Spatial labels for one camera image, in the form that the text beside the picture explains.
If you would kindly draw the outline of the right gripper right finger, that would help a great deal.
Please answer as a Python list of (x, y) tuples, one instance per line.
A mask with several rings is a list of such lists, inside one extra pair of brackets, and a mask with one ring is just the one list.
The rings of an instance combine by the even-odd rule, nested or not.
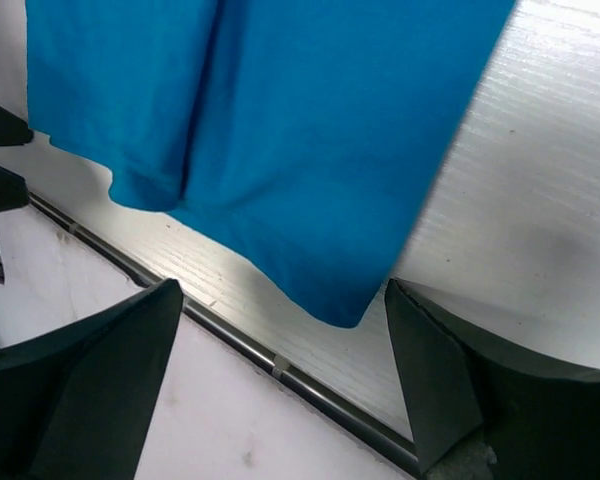
[(600, 479), (600, 370), (447, 311), (400, 280), (384, 303), (426, 479)]

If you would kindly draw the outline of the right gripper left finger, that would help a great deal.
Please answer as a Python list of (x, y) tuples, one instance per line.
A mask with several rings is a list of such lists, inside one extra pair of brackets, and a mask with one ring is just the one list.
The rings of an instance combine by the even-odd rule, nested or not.
[(183, 305), (164, 280), (0, 349), (0, 479), (132, 479)]

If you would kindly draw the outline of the blue polo shirt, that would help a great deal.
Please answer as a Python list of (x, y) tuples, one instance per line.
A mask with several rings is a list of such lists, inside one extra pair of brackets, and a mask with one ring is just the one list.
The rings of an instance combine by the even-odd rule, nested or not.
[(30, 125), (110, 197), (359, 324), (396, 263), (510, 1), (29, 1)]

